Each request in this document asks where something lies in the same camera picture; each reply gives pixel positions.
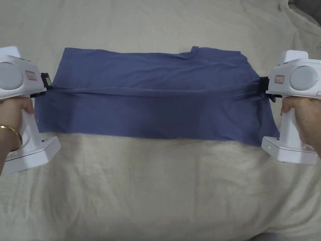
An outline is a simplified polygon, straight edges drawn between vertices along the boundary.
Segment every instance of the sticker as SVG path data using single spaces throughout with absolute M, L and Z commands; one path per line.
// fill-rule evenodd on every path
M 29 80 L 37 80 L 36 74 L 31 71 L 26 71 L 27 78 Z
M 274 79 L 274 83 L 283 84 L 284 75 L 276 75 Z

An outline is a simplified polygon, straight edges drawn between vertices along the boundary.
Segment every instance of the hand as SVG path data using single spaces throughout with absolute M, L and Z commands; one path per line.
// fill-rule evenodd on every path
M 295 109 L 300 139 L 315 150 L 321 148 L 321 100 L 306 97 L 286 97 L 283 99 L 282 113 Z
M 5 100 L 0 105 L 0 125 L 20 131 L 22 125 L 21 110 L 25 110 L 29 114 L 35 113 L 30 98 L 19 97 Z M 10 150 L 16 149 L 20 144 L 19 138 L 9 129 L 0 129 L 0 136 L 6 140 L 6 145 Z

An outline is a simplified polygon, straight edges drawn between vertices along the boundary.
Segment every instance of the bed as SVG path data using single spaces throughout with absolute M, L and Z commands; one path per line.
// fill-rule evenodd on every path
M 287 0 L 0 2 L 0 47 L 54 77 L 65 47 L 240 50 L 260 76 L 282 51 L 321 59 L 321 28 Z M 280 123 L 281 103 L 272 104 Z M 0 240 L 234 240 L 321 235 L 321 166 L 237 142 L 57 135 L 47 165 L 0 178 Z

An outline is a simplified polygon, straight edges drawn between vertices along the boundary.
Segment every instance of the bangle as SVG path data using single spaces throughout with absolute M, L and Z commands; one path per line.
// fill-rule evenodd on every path
M 22 146 L 22 143 L 23 143 L 23 142 L 22 142 L 22 136 L 20 135 L 20 133 L 17 132 L 16 129 L 14 129 L 14 128 L 10 127 L 10 126 L 0 126 L 0 128 L 1 128 L 1 129 L 9 129 L 9 130 L 11 130 L 14 134 L 16 134 L 16 135 L 19 137 L 20 146 L 19 146 L 18 148 L 16 148 L 16 149 L 12 150 L 11 152 L 18 150 L 18 149 Z

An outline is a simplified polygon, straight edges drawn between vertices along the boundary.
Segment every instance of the white bedsheet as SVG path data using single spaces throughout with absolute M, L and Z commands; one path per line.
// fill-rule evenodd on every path
M 321 29 L 286 0 L 3 0 L 0 47 L 11 45 L 51 77 L 65 47 L 179 53 L 193 45 L 240 50 L 266 76 L 284 50 L 321 58 Z M 280 102 L 272 108 L 279 123 Z M 58 137 L 50 164 L 0 178 L 0 240 L 320 235 L 320 167 L 282 164 L 235 142 Z

